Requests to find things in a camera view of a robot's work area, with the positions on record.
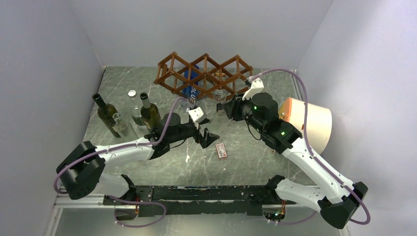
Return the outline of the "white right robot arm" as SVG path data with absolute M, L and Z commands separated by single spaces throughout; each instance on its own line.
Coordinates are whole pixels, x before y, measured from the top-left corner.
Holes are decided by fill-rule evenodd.
M 270 203 L 286 200 L 301 204 L 318 212 L 337 229 L 353 222 L 352 216 L 362 204 L 368 187 L 340 174 L 305 142 L 292 124 L 280 119 L 278 104 L 270 94 L 260 92 L 250 99 L 234 95 L 222 108 L 229 119 L 243 120 L 258 131 L 269 148 L 296 164 L 317 185 L 313 188 L 275 176 L 266 184 L 265 196 Z

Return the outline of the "clear whisky bottle black label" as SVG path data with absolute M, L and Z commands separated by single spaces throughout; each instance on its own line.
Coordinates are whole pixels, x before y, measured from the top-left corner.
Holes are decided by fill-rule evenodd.
M 213 93 L 213 100 L 216 102 L 216 111 L 223 110 L 222 103 L 226 100 L 226 91 L 222 88 L 216 89 Z

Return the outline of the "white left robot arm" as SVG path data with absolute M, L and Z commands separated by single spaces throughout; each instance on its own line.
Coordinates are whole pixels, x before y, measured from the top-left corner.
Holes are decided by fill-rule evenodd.
M 192 138 L 202 148 L 207 148 L 219 139 L 191 117 L 181 123 L 177 113 L 166 114 L 160 126 L 137 140 L 118 145 L 95 146 L 90 141 L 77 145 L 58 165 L 55 190 L 78 200 L 87 195 L 103 194 L 116 197 L 123 204 L 134 202 L 134 183 L 126 175 L 111 175 L 107 167 L 132 164 L 159 158 L 171 150 L 171 144 Z

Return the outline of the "green bottle silver neck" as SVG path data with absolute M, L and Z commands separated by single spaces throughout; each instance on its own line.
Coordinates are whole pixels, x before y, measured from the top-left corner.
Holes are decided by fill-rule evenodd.
M 160 125 L 161 116 L 158 107 L 150 102 L 147 93 L 142 92 L 140 94 L 140 99 L 143 104 L 141 107 L 142 120 L 145 123 L 148 131 L 151 132 L 154 128 Z

